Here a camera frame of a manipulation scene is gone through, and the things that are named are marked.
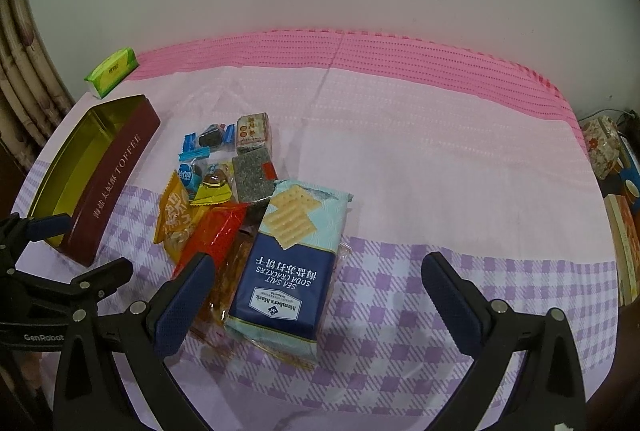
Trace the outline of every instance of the sea salt soda crackers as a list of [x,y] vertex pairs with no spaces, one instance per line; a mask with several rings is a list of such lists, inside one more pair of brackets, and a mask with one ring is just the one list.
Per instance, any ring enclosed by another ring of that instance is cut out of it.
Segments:
[[281,180],[225,327],[274,351],[318,359],[318,330],[351,194]]

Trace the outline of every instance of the plaid fabric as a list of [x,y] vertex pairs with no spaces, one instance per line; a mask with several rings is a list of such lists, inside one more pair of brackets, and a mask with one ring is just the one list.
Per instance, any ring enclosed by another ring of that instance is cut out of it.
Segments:
[[[48,164],[36,162],[15,202],[25,215]],[[124,255],[134,277],[101,313],[148,300],[173,269],[161,245],[151,244],[157,193],[126,186],[100,244],[95,266]],[[189,335],[183,360],[214,377],[225,375],[261,393],[329,411],[435,416],[464,377],[471,360],[458,353],[420,279],[422,258],[441,251],[464,279],[488,299],[516,311],[545,313],[561,307],[571,324],[582,371],[614,353],[618,313],[615,262],[515,261],[457,254],[434,245],[393,245],[345,237],[351,255],[340,265],[319,339],[320,364],[312,371],[275,359],[213,329],[204,344]],[[75,267],[60,257],[63,267]],[[492,407],[506,403],[516,380],[514,356]]]

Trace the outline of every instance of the pink striped fabric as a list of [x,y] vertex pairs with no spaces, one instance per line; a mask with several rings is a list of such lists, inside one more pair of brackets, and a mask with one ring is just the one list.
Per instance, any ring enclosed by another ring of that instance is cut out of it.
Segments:
[[529,68],[471,50],[421,39],[341,30],[272,30],[202,39],[138,57],[132,80],[217,66],[340,68],[401,78],[485,98],[521,113],[565,121],[586,152],[569,103]]

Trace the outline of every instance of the table cloth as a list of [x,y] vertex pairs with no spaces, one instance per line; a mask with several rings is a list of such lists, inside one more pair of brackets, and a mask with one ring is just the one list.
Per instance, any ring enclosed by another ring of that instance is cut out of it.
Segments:
[[[470,365],[420,281],[441,251],[488,299],[517,311],[561,307],[587,395],[609,371],[617,283],[606,212],[574,114],[558,89],[516,63],[368,32],[278,30],[140,54],[105,100],[144,93],[161,119],[100,244],[94,266],[126,256],[134,277],[101,313],[149,299],[172,263],[153,245],[158,199],[182,137],[267,111],[278,175],[353,193],[340,265],[312,371],[250,344],[221,353],[188,335],[167,359],[216,431],[423,430]],[[63,140],[98,100],[83,96],[47,143],[18,196],[26,214]],[[18,268],[69,281],[82,267],[45,243]],[[207,340],[224,345],[210,332]],[[56,353],[42,360],[49,396]],[[515,381],[514,356],[483,423]],[[126,360],[141,419],[157,426]]]

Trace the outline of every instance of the green tissue pack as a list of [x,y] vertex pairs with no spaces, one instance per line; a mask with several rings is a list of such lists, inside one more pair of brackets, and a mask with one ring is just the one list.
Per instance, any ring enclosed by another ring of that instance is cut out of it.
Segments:
[[122,48],[98,64],[84,80],[90,83],[91,93],[103,98],[137,67],[138,60],[133,48]]

